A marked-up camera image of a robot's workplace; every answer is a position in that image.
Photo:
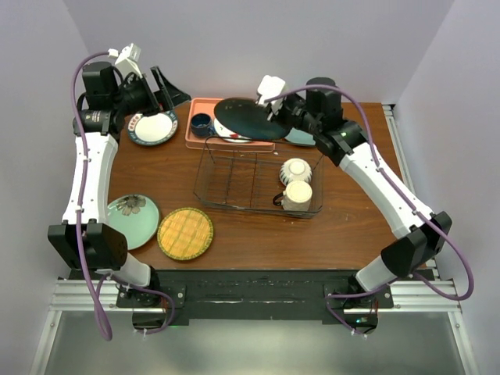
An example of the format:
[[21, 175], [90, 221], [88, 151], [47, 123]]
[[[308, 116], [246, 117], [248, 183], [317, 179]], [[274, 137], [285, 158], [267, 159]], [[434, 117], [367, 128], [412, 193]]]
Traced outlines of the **white bowl blue striped outside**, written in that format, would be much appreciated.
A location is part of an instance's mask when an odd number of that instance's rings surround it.
[[291, 158], [280, 167], [279, 179], [284, 186], [293, 181], [304, 181], [309, 184], [312, 176], [313, 170], [304, 159]]

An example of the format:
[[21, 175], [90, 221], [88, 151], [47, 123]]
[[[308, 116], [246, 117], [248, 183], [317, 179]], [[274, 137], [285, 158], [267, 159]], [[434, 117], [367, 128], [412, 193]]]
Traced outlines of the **dark teal speckled plate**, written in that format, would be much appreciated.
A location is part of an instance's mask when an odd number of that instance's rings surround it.
[[286, 137], [292, 125], [269, 120], [266, 110], [248, 98], [226, 98], [214, 108], [216, 119], [245, 138], [276, 141]]

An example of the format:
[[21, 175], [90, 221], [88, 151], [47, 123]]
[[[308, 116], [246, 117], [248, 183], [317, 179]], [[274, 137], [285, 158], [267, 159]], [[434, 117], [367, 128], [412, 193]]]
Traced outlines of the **black wire dish rack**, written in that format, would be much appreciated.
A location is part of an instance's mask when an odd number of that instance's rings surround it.
[[[323, 208], [323, 156], [311, 146], [286, 141], [273, 143], [269, 152], [256, 151], [259, 143], [233, 143], [225, 137], [205, 140], [194, 195], [204, 205], [252, 213], [312, 218]], [[285, 210], [273, 197], [285, 190], [280, 168], [299, 158], [312, 170], [312, 201], [307, 210]]]

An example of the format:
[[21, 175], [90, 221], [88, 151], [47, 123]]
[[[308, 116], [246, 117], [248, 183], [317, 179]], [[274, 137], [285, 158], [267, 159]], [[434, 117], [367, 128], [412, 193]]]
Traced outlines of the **cream white mug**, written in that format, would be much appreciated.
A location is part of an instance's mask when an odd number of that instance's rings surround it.
[[313, 197], [313, 190], [305, 181], [292, 181], [284, 191], [273, 198], [275, 206], [287, 211], [308, 211]]

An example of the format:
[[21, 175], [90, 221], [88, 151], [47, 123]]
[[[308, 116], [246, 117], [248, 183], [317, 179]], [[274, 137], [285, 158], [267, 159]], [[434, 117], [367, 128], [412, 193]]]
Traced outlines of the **mint green flower plate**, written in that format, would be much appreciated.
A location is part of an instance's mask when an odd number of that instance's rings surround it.
[[160, 210], [148, 196], [124, 195], [108, 204], [108, 222], [110, 227], [125, 236], [127, 250], [132, 251], [155, 236]]

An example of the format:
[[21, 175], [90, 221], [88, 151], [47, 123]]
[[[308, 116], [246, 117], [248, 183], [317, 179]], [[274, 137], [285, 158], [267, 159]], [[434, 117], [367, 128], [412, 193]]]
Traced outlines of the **yellow woven round coaster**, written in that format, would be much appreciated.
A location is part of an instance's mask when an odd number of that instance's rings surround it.
[[212, 244], [214, 226], [200, 209], [184, 207], [165, 216], [157, 230], [157, 242], [162, 252], [177, 261], [201, 256]]

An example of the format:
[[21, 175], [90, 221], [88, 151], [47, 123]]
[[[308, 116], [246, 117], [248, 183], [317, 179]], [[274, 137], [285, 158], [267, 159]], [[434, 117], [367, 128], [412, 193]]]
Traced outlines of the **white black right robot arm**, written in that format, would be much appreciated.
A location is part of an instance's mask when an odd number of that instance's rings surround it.
[[451, 241], [451, 217], [424, 204], [396, 176], [374, 144], [364, 109], [332, 80], [280, 89], [259, 103], [271, 119], [311, 134], [319, 151], [364, 190], [396, 238], [355, 274], [356, 283], [348, 287], [353, 305], [367, 306], [376, 291], [407, 277]]

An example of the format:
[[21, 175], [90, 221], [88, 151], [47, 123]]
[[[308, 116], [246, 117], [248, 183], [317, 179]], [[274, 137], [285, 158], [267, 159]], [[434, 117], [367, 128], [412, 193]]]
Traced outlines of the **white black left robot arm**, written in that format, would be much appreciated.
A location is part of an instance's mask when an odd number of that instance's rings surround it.
[[145, 75], [110, 62], [84, 65], [79, 74], [84, 92], [75, 101], [73, 120], [77, 160], [72, 190], [61, 222], [48, 228], [48, 241], [70, 269], [115, 273], [137, 285], [125, 292], [126, 299], [159, 306], [163, 298], [157, 272], [129, 254], [125, 236], [109, 225], [107, 210], [125, 119], [137, 113], [168, 113], [191, 98], [171, 84], [158, 66], [151, 72], [157, 91], [149, 87]]

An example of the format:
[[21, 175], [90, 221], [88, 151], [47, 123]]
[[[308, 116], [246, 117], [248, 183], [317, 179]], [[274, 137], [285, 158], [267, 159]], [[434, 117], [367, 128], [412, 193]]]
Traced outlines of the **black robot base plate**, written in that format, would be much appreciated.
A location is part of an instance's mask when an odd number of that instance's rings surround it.
[[191, 320], [319, 320], [331, 310], [370, 329], [393, 307], [389, 287], [361, 296], [352, 270], [160, 270], [154, 285], [175, 305], [173, 324]]

